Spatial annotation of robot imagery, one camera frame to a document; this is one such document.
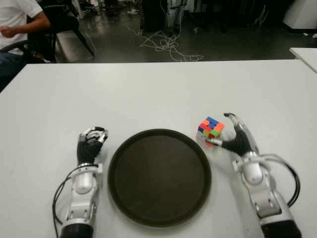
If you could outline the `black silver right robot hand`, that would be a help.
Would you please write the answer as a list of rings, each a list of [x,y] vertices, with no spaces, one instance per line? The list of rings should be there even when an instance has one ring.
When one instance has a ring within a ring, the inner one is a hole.
[[[206,138],[205,142],[220,146],[228,151],[236,153],[240,157],[243,157],[247,153],[259,154],[259,148],[255,142],[255,139],[242,120],[233,113],[224,113],[223,115],[229,118],[233,123],[236,133],[235,137],[230,140]]]

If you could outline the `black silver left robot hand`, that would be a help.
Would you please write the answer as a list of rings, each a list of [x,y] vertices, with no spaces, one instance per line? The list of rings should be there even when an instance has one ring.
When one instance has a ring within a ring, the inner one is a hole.
[[[108,138],[108,130],[94,126],[79,134],[77,143],[77,165],[93,164]]]

